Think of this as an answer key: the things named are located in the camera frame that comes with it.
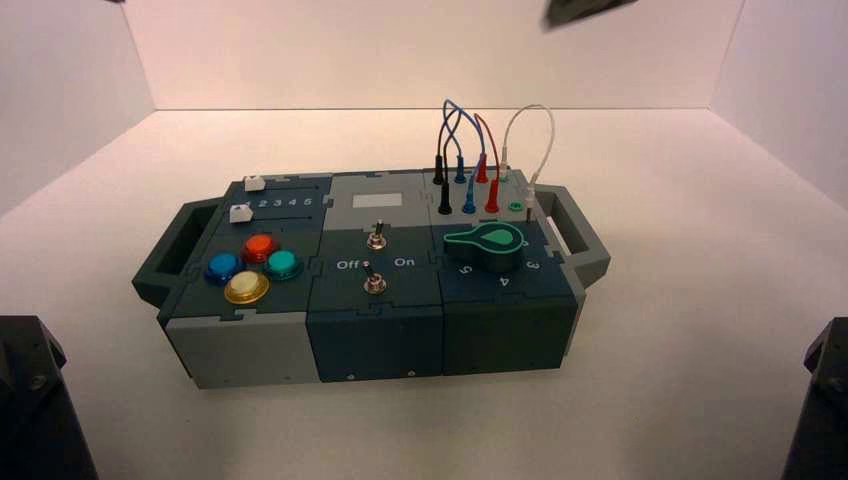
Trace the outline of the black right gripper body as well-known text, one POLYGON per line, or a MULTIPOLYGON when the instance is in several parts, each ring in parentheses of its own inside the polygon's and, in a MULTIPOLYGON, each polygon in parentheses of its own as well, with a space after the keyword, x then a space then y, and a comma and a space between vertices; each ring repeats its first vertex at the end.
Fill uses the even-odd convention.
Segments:
POLYGON ((544 15, 544 27, 546 30, 553 30, 635 2, 636 0, 550 0, 544 15))

